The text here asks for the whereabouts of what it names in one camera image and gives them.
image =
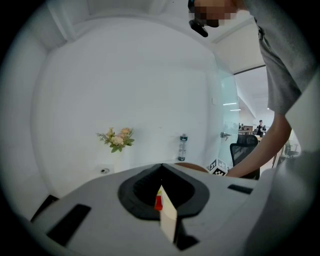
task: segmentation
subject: pink flower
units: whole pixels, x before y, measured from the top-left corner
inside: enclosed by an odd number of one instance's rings
[[[117,134],[116,136],[124,139],[127,135],[124,134],[124,133],[119,133],[119,134]]]
[[[122,130],[121,130],[121,133],[122,134],[128,134],[128,133],[130,133],[130,128],[123,128]]]

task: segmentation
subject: office chair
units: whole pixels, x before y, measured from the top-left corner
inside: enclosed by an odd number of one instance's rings
[[[258,145],[258,139],[252,134],[239,134],[237,144]]]
[[[245,159],[255,149],[257,144],[258,144],[258,139],[256,144],[241,144],[241,143],[230,144],[230,152],[231,152],[233,166],[236,166],[243,159]],[[260,168],[251,173],[248,173],[245,176],[242,176],[241,178],[258,180],[260,178]]]

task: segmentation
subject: plastic bottle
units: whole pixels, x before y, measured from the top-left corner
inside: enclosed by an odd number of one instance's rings
[[[178,160],[179,161],[184,161],[186,160],[186,143],[187,143],[188,137],[184,133],[182,136],[180,136],[180,145],[179,145],[179,156]]]

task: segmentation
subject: ceiling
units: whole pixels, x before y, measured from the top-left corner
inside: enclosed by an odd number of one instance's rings
[[[256,112],[268,107],[268,80],[265,66],[236,75],[241,81],[242,89],[251,96]]]
[[[29,26],[48,50],[68,42],[72,38],[68,32],[77,34],[77,24],[112,15],[119,10],[170,20],[192,31],[189,27],[192,14],[189,13],[187,3],[187,0],[49,0],[30,19]],[[251,22],[253,18],[249,12],[240,11],[233,19],[226,20],[224,24],[221,22],[218,28],[206,26],[209,36],[204,40],[216,43]]]
[[[241,111],[247,111],[250,113],[250,110],[248,108],[248,106],[246,105],[246,103],[239,97],[239,109],[241,109]]]

